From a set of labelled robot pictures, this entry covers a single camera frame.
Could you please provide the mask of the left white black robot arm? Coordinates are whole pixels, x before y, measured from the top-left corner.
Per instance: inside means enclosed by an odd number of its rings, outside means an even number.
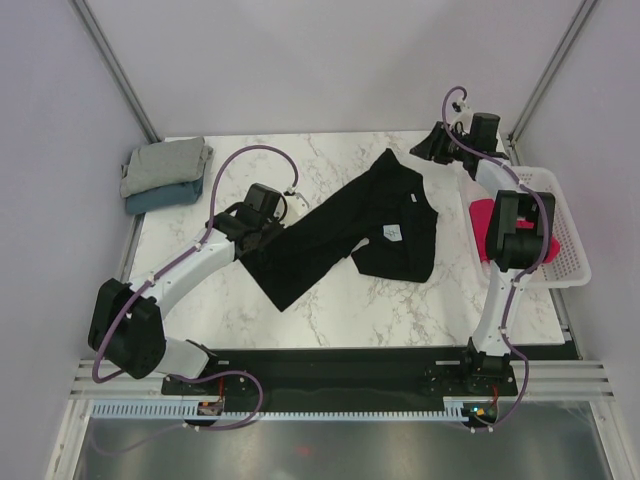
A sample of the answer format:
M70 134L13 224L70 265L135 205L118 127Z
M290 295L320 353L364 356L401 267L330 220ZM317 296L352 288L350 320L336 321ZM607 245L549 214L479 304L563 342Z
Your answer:
M98 290L88 334L96 352L93 380L121 374L141 379L153 372L178 375L198 393L219 382L209 355L189 341L166 336L164 319L214 272L265 246L294 213L295 191L251 185L245 199L213 215L166 263L129 282L107 280Z

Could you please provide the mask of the black t shirt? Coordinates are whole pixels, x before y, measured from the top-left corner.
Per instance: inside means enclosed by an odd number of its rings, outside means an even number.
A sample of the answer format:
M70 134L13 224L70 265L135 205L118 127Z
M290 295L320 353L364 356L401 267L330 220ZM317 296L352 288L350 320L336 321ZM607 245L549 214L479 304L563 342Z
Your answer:
M422 174L387 149L365 173L241 262L279 311L345 258L362 275L425 283L435 265L437 220Z

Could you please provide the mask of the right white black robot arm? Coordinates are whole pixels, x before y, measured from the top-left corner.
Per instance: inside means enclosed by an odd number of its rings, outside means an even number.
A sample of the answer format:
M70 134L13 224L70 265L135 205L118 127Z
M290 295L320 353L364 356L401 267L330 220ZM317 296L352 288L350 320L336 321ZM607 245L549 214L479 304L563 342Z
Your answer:
M462 164L469 177L493 199L485 237L490 283L480 322L468 349L472 360L458 368L458 381L467 392L483 392L494 381L486 362L506 362L514 352L509 324L533 273L547 258L552 241L555 197L537 192L520 179L506 154L498 152L499 117L476 113L468 131L438 121L425 140L410 153L440 165Z

